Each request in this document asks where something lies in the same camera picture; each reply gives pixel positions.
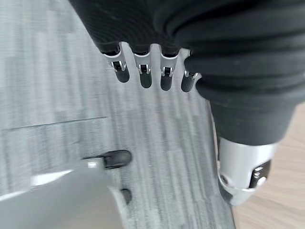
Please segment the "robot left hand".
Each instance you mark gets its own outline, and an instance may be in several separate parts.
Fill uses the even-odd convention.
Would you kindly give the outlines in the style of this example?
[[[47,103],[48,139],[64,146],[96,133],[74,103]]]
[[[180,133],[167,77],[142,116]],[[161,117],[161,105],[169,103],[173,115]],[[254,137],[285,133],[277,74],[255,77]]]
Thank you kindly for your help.
[[[210,104],[223,198],[246,202],[267,180],[278,143],[305,100],[302,0],[72,0],[71,5],[117,78],[129,79],[119,47],[134,53],[142,86],[151,84],[150,45],[161,48],[163,90],[180,49],[182,90]]]

